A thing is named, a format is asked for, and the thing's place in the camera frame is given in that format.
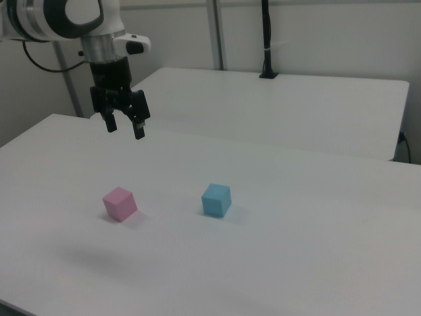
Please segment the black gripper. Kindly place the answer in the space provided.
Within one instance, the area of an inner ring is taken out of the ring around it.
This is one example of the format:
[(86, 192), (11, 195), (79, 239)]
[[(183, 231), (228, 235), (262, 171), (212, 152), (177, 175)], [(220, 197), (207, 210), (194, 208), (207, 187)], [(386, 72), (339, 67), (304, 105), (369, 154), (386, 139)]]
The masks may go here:
[(123, 112), (132, 122), (135, 139), (145, 137), (145, 120), (151, 117), (143, 90), (131, 89), (128, 58), (90, 63), (94, 86), (90, 88), (93, 108), (100, 113), (109, 133), (117, 130), (114, 111)]

